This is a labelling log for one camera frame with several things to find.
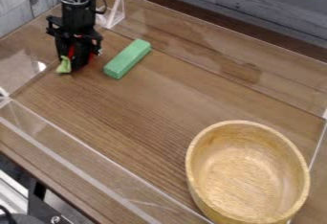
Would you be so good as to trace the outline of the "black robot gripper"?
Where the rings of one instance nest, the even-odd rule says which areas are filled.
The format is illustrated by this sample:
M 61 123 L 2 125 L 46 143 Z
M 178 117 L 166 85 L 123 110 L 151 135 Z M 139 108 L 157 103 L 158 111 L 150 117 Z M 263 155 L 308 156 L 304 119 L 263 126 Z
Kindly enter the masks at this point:
M 65 25 L 62 17 L 50 15 L 46 20 L 49 23 L 46 32 L 55 37 L 59 57 L 69 55 L 71 42 L 75 42 L 71 63 L 73 71 L 78 71 L 89 64 L 93 56 L 98 56 L 102 53 L 102 42 L 105 38 L 95 28 L 83 29 L 82 31 L 70 29 Z

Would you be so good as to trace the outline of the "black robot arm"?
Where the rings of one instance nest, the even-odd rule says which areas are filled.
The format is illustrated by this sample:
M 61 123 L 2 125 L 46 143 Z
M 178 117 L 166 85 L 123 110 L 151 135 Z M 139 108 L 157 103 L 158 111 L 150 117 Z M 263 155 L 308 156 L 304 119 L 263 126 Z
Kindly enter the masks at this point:
M 57 73 L 70 74 L 85 67 L 103 51 L 103 36 L 95 30 L 98 0 L 61 0 L 62 16 L 50 15 L 46 32 L 54 36 L 61 64 Z

